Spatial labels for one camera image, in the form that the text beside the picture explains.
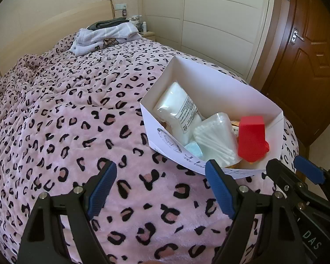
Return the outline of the red toy block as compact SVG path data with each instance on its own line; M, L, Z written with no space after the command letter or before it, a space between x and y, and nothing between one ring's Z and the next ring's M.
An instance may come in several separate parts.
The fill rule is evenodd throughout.
M238 130L238 155L254 163L269 152L270 145L265 139L265 123L262 116L244 116Z

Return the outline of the clear cotton swab box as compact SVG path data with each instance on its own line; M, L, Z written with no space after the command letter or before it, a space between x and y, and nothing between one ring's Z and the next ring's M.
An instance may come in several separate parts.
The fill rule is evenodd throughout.
M226 113L216 113L202 121L193 137L203 153L203 160L215 160L221 168L231 167L242 160L238 156L237 137Z

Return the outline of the white plastic wipes packet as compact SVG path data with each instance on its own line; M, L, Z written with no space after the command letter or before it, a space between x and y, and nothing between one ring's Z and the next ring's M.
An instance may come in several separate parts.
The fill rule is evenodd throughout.
M201 123L197 106L177 82L173 82L154 106L162 122L171 127L174 135L190 136Z

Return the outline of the brown wooden door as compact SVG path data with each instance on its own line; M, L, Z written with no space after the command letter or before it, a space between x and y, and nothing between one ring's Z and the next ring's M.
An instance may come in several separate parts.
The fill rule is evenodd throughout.
M293 29L305 41L292 45ZM330 13L321 0L290 0L282 43L262 93L310 146L330 124Z

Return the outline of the white cardboard box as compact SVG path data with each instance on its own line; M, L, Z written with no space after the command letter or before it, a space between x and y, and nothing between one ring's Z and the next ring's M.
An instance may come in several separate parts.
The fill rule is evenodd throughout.
M244 116L262 116L269 152L252 164L243 160L237 169L224 169L235 179L258 175L271 159L279 159L282 151L284 115L266 96L245 83L180 56L173 57L164 72L141 100L141 111L149 146L175 163L196 173L205 173L205 162L189 153L164 128L153 109L166 89L176 81L193 100L203 117L224 112L231 120Z

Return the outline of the wooden nightstand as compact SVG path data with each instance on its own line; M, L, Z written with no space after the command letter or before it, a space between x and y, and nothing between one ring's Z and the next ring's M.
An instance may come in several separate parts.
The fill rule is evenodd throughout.
M152 41L156 41L156 35L155 35L154 32L142 32L141 36L143 38L146 38L146 39L149 39L149 40L152 40Z

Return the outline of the beige wooden headboard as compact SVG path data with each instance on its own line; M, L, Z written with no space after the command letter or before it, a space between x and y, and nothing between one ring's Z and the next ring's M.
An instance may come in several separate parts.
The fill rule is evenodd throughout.
M112 0L86 4L58 14L19 35L0 51L0 74L3 76L23 55L40 55L79 29L114 17Z

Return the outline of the white folded clothes pile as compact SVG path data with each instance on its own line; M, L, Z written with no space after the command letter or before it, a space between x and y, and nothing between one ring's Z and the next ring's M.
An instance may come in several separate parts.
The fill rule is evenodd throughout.
M96 30L81 28L76 34L69 52L79 57L141 38L137 28L130 22Z

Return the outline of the dark folded garment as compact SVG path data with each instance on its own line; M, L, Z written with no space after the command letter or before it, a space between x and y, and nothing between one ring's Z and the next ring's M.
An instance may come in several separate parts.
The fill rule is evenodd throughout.
M114 18L111 20L102 20L95 22L94 24L91 24L87 29L88 30L98 30L98 29L103 29L103 28L111 28L114 26L118 26L119 24L122 23L128 23L129 20L124 18L124 17L119 17L119 18Z

